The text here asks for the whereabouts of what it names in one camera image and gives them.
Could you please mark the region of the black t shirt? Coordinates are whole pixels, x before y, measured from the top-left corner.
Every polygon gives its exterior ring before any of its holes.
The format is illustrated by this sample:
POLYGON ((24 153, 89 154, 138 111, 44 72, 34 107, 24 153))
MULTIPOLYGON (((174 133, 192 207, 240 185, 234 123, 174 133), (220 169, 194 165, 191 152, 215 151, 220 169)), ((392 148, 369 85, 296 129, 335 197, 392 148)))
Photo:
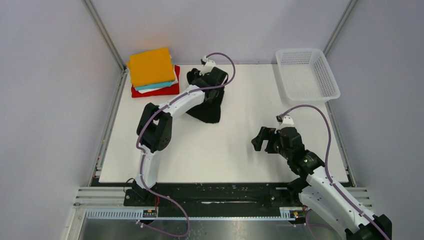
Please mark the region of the black t shirt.
POLYGON ((217 124, 221 120, 221 104, 224 98, 225 90, 221 88, 217 96, 210 102, 203 102, 194 106, 186 113, 207 124, 217 124))

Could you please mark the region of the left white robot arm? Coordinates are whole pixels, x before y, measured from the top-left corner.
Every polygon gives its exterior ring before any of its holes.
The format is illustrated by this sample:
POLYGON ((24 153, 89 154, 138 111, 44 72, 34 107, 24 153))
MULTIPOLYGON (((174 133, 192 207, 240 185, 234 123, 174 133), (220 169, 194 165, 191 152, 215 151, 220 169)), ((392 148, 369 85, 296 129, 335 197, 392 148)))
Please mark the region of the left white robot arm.
POLYGON ((136 147, 141 151, 136 183, 136 199, 144 206, 152 204, 157 183, 159 154, 171 142, 173 122, 184 114, 207 124, 221 119, 221 104, 228 74, 214 66, 202 73, 194 68, 187 73, 188 87, 162 103, 148 103, 142 112, 136 134, 136 147))

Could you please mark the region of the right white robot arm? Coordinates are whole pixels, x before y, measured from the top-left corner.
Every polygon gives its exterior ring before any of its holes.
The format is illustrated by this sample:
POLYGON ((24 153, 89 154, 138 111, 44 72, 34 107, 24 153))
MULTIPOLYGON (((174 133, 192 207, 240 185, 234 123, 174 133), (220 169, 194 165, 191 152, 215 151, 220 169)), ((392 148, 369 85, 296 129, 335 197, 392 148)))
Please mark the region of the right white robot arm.
POLYGON ((390 240, 392 222, 384 214, 377 216, 359 202, 330 173, 325 163, 307 150, 295 127, 261 127, 251 143, 255 151, 279 154, 299 177, 288 185, 287 201, 304 205, 318 214, 344 240, 390 240))

